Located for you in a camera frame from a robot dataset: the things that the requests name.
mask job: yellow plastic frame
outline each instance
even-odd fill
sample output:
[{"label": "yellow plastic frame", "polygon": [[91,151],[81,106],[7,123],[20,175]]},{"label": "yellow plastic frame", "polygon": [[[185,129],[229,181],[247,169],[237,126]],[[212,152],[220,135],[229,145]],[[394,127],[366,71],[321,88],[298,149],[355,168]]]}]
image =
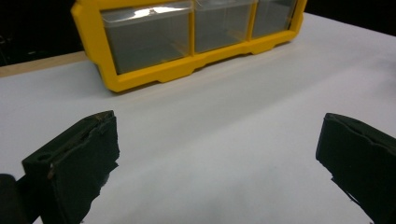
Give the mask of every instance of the yellow plastic frame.
[{"label": "yellow plastic frame", "polygon": [[143,7],[177,0],[77,0],[72,14],[88,58],[97,64],[102,80],[112,91],[125,91],[153,81],[167,82],[190,75],[195,69],[239,54],[258,54],[292,40],[300,31],[307,0],[297,0],[288,31],[252,39],[257,3],[253,4],[247,28],[247,40],[221,49],[194,52],[194,11],[190,14],[190,55],[167,63],[118,75],[108,45],[101,11],[121,7]]}]

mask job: white table surface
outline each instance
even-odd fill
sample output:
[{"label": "white table surface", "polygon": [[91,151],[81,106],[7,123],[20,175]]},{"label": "white table surface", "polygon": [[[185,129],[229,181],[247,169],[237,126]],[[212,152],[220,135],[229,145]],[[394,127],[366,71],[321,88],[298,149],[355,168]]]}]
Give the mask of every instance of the white table surface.
[{"label": "white table surface", "polygon": [[327,112],[396,136],[396,37],[305,14],[289,44],[165,84],[115,94],[87,61],[0,78],[0,96],[0,171],[16,178],[115,111],[120,167],[86,224],[369,224],[315,152]]}]

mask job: yellow organizer box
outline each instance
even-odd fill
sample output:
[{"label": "yellow organizer box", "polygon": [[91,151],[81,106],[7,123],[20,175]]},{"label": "yellow organizer box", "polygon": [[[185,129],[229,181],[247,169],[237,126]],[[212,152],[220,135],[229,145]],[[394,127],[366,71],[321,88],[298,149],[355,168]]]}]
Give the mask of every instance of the yellow organizer box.
[{"label": "yellow organizer box", "polygon": [[297,36],[306,0],[77,0],[72,14],[105,85],[166,82]]}]

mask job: plastic drawer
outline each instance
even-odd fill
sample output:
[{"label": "plastic drawer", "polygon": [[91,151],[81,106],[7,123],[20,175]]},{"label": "plastic drawer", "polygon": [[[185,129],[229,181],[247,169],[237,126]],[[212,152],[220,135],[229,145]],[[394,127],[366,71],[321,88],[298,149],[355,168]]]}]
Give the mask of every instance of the plastic drawer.
[{"label": "plastic drawer", "polygon": [[245,41],[253,2],[195,0],[195,52]]},{"label": "plastic drawer", "polygon": [[190,11],[189,1],[103,11],[117,73],[187,56]]},{"label": "plastic drawer", "polygon": [[254,21],[253,38],[289,30],[296,0],[260,0]]}]

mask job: dark background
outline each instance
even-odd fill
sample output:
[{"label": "dark background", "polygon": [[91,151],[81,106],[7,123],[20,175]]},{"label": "dark background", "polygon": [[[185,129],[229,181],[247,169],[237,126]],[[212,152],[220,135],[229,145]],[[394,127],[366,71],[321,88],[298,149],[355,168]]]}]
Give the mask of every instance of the dark background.
[{"label": "dark background", "polygon": [[[0,66],[83,50],[74,2],[1,0]],[[396,35],[396,0],[308,0],[305,12]]]}]

